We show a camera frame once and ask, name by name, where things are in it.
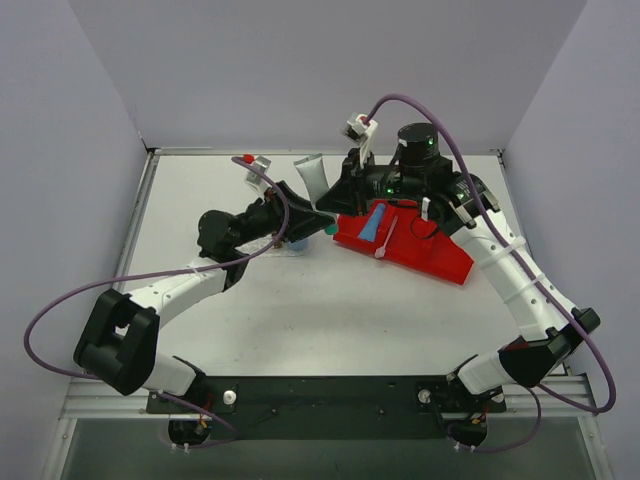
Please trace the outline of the blue toothpaste tube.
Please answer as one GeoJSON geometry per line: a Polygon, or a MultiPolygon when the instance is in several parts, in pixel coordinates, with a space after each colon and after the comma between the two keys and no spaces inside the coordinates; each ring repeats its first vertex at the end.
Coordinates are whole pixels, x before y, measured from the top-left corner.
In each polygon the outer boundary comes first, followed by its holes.
{"type": "Polygon", "coordinates": [[[382,222],[386,210],[384,203],[378,203],[369,215],[365,225],[358,234],[358,239],[373,243],[376,239],[379,226],[382,222]]]}

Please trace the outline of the blue plastic cup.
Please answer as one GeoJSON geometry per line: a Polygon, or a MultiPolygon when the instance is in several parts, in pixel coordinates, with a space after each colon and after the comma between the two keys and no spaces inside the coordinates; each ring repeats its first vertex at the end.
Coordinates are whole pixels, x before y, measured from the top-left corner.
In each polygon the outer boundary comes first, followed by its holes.
{"type": "Polygon", "coordinates": [[[287,248],[293,252],[302,252],[302,251],[305,251],[308,247],[309,247],[308,238],[287,243],[287,248]]]}

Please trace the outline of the white toothpaste tube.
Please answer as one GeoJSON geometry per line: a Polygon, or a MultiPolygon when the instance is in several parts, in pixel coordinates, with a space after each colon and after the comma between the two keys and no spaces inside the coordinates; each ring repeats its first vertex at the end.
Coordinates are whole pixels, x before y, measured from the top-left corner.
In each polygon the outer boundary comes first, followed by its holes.
{"type": "Polygon", "coordinates": [[[294,167],[304,182],[311,206],[317,210],[317,202],[329,191],[323,155],[307,156],[295,161],[294,167]]]}

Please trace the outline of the white pink toothbrush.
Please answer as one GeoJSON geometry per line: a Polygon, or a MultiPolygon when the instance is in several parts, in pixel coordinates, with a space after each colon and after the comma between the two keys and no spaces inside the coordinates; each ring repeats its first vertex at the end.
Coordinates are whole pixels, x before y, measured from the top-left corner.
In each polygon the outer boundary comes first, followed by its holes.
{"type": "Polygon", "coordinates": [[[389,244],[389,241],[394,233],[395,227],[397,225],[397,221],[398,221],[398,216],[395,215],[394,218],[391,221],[391,224],[388,228],[386,237],[384,242],[382,243],[382,245],[380,247],[378,247],[375,252],[374,252],[374,257],[376,259],[383,259],[386,255],[386,250],[387,250],[387,246],[389,244]]]}

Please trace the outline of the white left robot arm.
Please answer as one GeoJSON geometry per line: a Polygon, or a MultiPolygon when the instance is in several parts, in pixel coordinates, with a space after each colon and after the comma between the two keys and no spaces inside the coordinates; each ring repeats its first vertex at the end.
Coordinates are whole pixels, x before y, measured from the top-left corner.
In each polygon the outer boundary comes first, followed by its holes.
{"type": "Polygon", "coordinates": [[[283,181],[242,213],[204,213],[198,222],[200,251],[185,273],[126,293],[103,292],[76,345],[74,362],[123,395],[140,388],[163,391],[179,409],[196,410],[205,398],[205,387],[199,381],[203,373],[161,352],[160,330],[241,280],[248,265],[241,246],[275,233],[281,233],[286,242],[297,242],[334,222],[332,215],[314,210],[283,181]]]}

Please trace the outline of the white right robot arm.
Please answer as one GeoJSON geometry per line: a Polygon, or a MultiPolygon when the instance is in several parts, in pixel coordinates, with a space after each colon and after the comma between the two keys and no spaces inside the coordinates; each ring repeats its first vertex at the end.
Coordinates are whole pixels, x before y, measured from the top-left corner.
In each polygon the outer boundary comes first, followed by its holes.
{"type": "Polygon", "coordinates": [[[316,205],[322,211],[364,216],[377,200],[408,201],[474,262],[513,316],[518,337],[494,353],[476,356],[454,373],[473,396],[504,384],[532,388],[593,332],[600,318],[560,294],[532,261],[523,237],[509,227],[497,198],[475,175],[454,169],[438,146],[430,123],[413,123],[398,132],[392,163],[378,165],[370,150],[377,128],[358,114],[343,133],[355,142],[341,174],[316,205]]]}

